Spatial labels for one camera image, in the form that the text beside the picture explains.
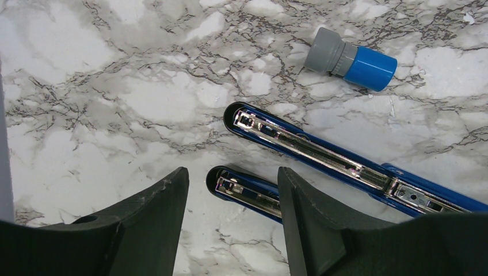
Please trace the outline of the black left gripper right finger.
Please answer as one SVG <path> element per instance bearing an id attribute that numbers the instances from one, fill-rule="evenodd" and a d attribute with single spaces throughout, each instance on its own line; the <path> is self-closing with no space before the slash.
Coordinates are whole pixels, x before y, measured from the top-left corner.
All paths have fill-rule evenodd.
<path id="1" fill-rule="evenodd" d="M 487 214 L 427 214 L 394 224 L 277 175 L 292 275 L 486 275 Z"/>

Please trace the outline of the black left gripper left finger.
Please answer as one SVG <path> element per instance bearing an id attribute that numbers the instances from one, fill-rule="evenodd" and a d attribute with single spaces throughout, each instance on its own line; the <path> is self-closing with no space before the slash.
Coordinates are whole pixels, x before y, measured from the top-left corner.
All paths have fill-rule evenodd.
<path id="1" fill-rule="evenodd" d="M 1 222 L 2 275 L 172 275 L 189 190 L 179 167 L 71 224 Z"/>

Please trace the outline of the blue black stapler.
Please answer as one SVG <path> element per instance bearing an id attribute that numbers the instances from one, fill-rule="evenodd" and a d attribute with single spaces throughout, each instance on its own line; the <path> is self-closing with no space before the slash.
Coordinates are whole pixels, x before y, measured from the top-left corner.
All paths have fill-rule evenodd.
<path id="1" fill-rule="evenodd" d="M 377 164 L 244 102 L 224 111 L 232 133 L 292 157 L 411 217 L 487 212 L 487 204 L 389 163 Z"/>

